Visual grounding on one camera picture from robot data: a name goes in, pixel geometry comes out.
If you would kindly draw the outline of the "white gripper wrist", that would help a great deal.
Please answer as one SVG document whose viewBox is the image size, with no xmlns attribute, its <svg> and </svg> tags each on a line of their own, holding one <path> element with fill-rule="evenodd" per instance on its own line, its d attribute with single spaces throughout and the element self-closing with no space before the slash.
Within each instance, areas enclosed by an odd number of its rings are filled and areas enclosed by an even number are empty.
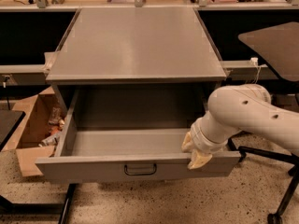
<svg viewBox="0 0 299 224">
<path fill-rule="evenodd" d="M 192 124 L 190 131 L 186 133 L 181 145 L 183 152 L 191 151 L 192 143 L 196 148 L 192 151 L 191 161 L 188 164 L 190 170 L 198 169 L 206 165 L 212 159 L 211 154 L 220 151 L 228 143 L 227 140 L 221 143 L 208 140 L 202 132 L 201 124 L 201 119 L 198 119 Z"/>
</svg>

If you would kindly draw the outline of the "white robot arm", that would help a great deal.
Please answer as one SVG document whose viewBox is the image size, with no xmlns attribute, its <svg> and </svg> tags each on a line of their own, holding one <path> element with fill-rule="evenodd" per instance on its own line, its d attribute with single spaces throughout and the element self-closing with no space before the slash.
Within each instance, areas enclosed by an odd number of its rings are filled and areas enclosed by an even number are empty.
<svg viewBox="0 0 299 224">
<path fill-rule="evenodd" d="M 186 133 L 181 149 L 190 152 L 188 168 L 206 165 L 232 136 L 245 131 L 299 155 L 299 114 L 271 104 L 269 92 L 257 84 L 214 90 L 208 111 Z"/>
</svg>

